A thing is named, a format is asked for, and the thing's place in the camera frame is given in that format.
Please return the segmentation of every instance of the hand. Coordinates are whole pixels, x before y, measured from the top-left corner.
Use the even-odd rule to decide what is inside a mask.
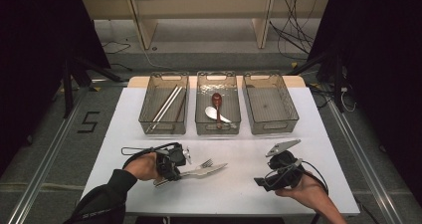
[[[147,181],[150,179],[161,179],[156,169],[156,152],[144,154],[130,162],[124,170],[130,172],[137,179]]]
[[[275,193],[297,200],[321,214],[330,223],[346,223],[320,184],[307,175],[302,175],[301,181],[295,188],[281,188]]]

